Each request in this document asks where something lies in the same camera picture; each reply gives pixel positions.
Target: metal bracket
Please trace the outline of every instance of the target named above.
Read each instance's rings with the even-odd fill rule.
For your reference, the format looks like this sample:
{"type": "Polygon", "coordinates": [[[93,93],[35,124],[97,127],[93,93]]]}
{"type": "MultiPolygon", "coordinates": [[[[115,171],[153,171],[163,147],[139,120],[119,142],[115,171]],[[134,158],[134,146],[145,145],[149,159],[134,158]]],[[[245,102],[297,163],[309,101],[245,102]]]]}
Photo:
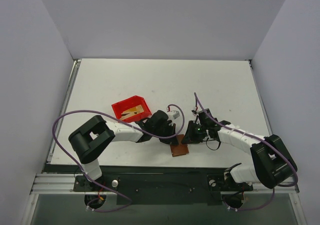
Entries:
{"type": "MultiPolygon", "coordinates": [[[[31,195],[39,194],[98,194],[97,191],[92,192],[74,192],[75,177],[73,174],[46,174],[41,173],[35,176],[31,195]]],[[[112,192],[101,192],[101,194],[113,194],[112,192]]]]}
{"type": "Polygon", "coordinates": [[[26,203],[21,225],[30,225],[36,209],[39,194],[30,194],[26,203]]]}
{"type": "Polygon", "coordinates": [[[289,193],[289,197],[297,223],[299,225],[306,225],[307,220],[304,214],[304,210],[302,209],[299,195],[297,193],[289,193]]]}
{"type": "Polygon", "coordinates": [[[250,66],[251,70],[253,70],[254,68],[252,67],[252,59],[249,59],[248,62],[249,62],[249,66],[250,66]]]}
{"type": "MultiPolygon", "coordinates": [[[[63,99],[63,103],[62,103],[62,107],[61,107],[59,115],[64,114],[66,112],[66,110],[67,110],[68,103],[69,103],[69,100],[70,100],[70,96],[71,96],[72,90],[74,88],[74,84],[75,84],[75,81],[76,81],[76,77],[77,77],[77,74],[78,74],[78,71],[79,71],[80,64],[81,64],[81,59],[75,59],[74,60],[74,63],[73,63],[72,69],[71,69],[71,73],[70,73],[70,77],[69,77],[69,80],[68,80],[68,87],[66,89],[66,93],[65,93],[65,96],[64,96],[64,99],[63,99]]],[[[63,118],[60,119],[60,121],[58,122],[58,124],[56,126],[56,128],[57,128],[56,132],[55,132],[56,136],[59,135],[61,124],[62,124],[63,120],[64,120],[63,118]]],[[[52,157],[54,155],[55,147],[56,147],[56,142],[52,139],[50,150],[49,150],[49,154],[47,156],[47,163],[48,164],[50,164],[50,162],[52,160],[52,157]]]]}

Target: glass panel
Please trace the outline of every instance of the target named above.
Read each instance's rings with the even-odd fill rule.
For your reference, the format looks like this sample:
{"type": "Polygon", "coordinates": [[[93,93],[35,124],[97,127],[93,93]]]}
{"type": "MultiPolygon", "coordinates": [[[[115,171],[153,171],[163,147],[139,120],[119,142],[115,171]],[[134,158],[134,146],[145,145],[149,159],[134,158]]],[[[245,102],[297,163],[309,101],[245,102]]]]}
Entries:
{"type": "MultiPolygon", "coordinates": [[[[270,194],[247,194],[243,207],[256,207],[270,194]]],[[[116,196],[109,195],[103,209],[114,208],[116,196]]],[[[276,194],[267,207],[255,211],[227,211],[224,205],[131,205],[108,213],[86,211],[83,194],[39,195],[32,225],[296,225],[297,221],[288,194],[276,194]]]]}

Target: brown wooden block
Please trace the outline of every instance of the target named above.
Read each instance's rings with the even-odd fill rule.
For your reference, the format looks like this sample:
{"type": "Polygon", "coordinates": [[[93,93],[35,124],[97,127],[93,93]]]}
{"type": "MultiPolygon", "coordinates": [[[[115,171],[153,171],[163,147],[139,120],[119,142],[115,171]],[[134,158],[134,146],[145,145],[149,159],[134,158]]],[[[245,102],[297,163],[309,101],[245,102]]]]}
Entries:
{"type": "Polygon", "coordinates": [[[188,144],[182,144],[181,141],[185,135],[179,134],[176,136],[179,144],[178,145],[170,145],[172,157],[186,155],[189,153],[188,144]]]}

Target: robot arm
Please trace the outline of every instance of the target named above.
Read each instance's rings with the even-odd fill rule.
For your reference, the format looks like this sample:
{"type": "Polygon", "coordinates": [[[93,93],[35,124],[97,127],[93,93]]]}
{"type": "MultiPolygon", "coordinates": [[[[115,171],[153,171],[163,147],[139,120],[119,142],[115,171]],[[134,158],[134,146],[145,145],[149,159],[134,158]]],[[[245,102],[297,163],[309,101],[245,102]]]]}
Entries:
{"type": "MultiPolygon", "coordinates": [[[[180,116],[178,111],[163,112],[158,110],[152,117],[139,122],[132,122],[129,127],[122,123],[105,121],[96,115],[70,134],[68,140],[82,164],[84,172],[93,180],[102,176],[98,157],[111,142],[130,141],[134,143],[146,142],[151,136],[142,130],[161,137],[169,137],[176,133],[176,124],[173,120],[180,116]]],[[[178,144],[176,137],[160,139],[165,144],[178,144]]]]}
{"type": "MultiPolygon", "coordinates": [[[[205,110],[211,117],[209,109],[205,110]]],[[[232,183],[262,183],[267,188],[274,188],[293,175],[289,165],[259,138],[268,142],[279,151],[297,171],[297,166],[281,138],[277,135],[261,136],[235,127],[228,121],[221,121],[222,127],[213,122],[204,111],[200,111],[200,123],[189,121],[182,143],[200,143],[207,137],[220,143],[230,144],[252,156],[253,165],[236,164],[226,170],[225,178],[232,183]]]]}

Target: white table surface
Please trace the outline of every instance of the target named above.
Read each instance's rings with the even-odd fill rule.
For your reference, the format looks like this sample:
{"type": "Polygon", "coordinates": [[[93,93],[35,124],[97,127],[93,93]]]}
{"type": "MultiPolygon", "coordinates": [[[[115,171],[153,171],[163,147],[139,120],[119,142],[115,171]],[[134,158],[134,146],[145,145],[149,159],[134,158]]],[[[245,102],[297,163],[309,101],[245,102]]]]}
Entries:
{"type": "MultiPolygon", "coordinates": [[[[194,116],[194,92],[205,108],[218,120],[227,120],[258,135],[268,135],[267,123],[247,61],[82,59],[67,106],[73,110],[98,110],[114,115],[111,104],[138,95],[151,112],[177,104],[188,121],[194,116]]],[[[58,136],[76,158],[68,136],[89,120],[92,113],[77,113],[64,118],[58,136]]],[[[179,118],[177,130],[182,124],[179,118]]],[[[215,148],[217,143],[209,142],[215,148]]],[[[217,151],[205,143],[189,144],[189,154],[172,157],[170,146],[152,138],[144,143],[111,142],[99,157],[100,165],[150,167],[228,168],[236,163],[252,164],[241,150],[222,144],[217,151]]],[[[55,146],[51,164],[75,164],[55,146]]]]}

